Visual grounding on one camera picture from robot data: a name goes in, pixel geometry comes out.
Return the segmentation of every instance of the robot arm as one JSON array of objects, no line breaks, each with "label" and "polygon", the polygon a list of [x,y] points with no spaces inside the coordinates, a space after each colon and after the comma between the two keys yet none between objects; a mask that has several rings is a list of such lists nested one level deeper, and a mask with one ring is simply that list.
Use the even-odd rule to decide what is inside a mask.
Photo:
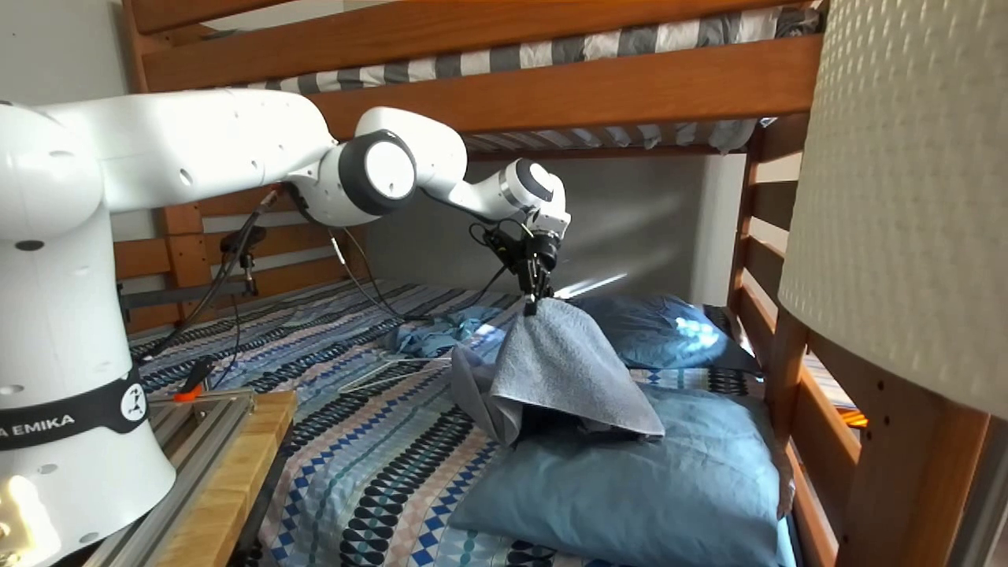
[{"label": "robot arm", "polygon": [[571,219],[560,179],[528,162],[463,174],[463,140],[403,110],[334,142],[313,102],[279,91],[0,102],[0,565],[56,560],[174,485],[120,317],[112,210],[291,183],[308,217],[352,226],[426,192],[513,219],[520,237],[488,243],[524,289],[549,289]]},{"label": "robot arm", "polygon": [[[370,110],[349,142],[330,140],[313,102],[282,91],[137,94],[3,112],[7,122],[36,128],[40,144],[49,142],[49,155],[63,155],[49,156],[46,179],[24,166],[3,171],[7,179],[31,175],[23,183],[36,186],[20,195],[36,206],[0,210],[0,239],[15,243],[71,229],[99,201],[132,210],[294,183],[313,219],[357,226],[426,192],[483,219],[513,219],[520,237],[491,229],[486,239],[520,274],[520,287],[540,295],[571,222],[564,183],[544,166],[513,162],[467,183],[463,140],[443,122],[389,108]],[[49,207],[52,197],[74,197],[74,207]]]}]

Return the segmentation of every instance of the wooden bed frame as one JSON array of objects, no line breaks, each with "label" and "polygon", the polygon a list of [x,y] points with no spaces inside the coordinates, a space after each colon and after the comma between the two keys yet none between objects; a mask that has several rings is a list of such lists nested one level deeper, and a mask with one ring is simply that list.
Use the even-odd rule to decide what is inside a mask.
[{"label": "wooden bed frame", "polygon": [[[407,0],[298,26],[211,39],[205,21],[279,0],[125,0],[122,28],[136,91],[238,84],[313,69],[544,40],[796,0],[619,0],[619,4],[437,4]],[[706,46],[477,74],[421,84],[313,94],[347,140],[376,105],[421,110],[460,132],[564,128],[782,116],[748,144],[748,186],[733,251],[732,310],[767,372],[767,406],[795,468],[796,527],[808,565],[944,565],[969,497],[990,416],[874,367],[778,306],[796,166],[814,105],[820,39]],[[260,192],[167,207],[157,239],[120,243],[120,277],[205,287],[221,259],[205,217],[242,215]],[[328,246],[315,226],[272,229],[260,256]],[[336,262],[260,270],[260,292],[336,280]],[[179,306],[143,310],[132,331],[170,325]],[[870,424],[857,435],[808,378],[815,353]]]}]

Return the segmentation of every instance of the patterned blanket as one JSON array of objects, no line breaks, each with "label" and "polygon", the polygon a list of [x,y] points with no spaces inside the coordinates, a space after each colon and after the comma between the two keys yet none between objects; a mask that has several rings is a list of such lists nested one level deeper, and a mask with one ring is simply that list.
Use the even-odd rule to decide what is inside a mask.
[{"label": "patterned blanket", "polygon": [[[295,392],[282,468],[259,528],[259,565],[602,565],[447,527],[460,494],[494,460],[491,437],[451,400],[447,351],[504,325],[520,295],[469,289],[328,287],[246,306],[191,326],[143,367],[170,393],[211,357],[211,387]],[[662,387],[760,396],[733,372],[636,372]]]}]

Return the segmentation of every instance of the blue pillow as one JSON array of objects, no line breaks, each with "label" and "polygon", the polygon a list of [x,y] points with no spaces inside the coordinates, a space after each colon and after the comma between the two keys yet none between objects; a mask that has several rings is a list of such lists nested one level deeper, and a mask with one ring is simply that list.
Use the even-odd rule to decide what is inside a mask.
[{"label": "blue pillow", "polygon": [[662,442],[536,435],[500,452],[451,527],[614,565],[782,565],[761,406],[651,393]]},{"label": "blue pillow", "polygon": [[636,367],[690,367],[723,353],[728,334],[702,306],[675,295],[593,295],[575,302]]}]

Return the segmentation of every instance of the gray cloth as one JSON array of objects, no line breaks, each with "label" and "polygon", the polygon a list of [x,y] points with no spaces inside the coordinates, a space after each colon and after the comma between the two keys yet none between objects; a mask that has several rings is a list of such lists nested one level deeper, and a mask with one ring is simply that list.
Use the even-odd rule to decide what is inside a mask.
[{"label": "gray cloth", "polygon": [[524,435],[524,409],[553,409],[596,431],[666,435],[597,325],[560,298],[540,298],[511,331],[451,353],[451,393],[494,442]]}]

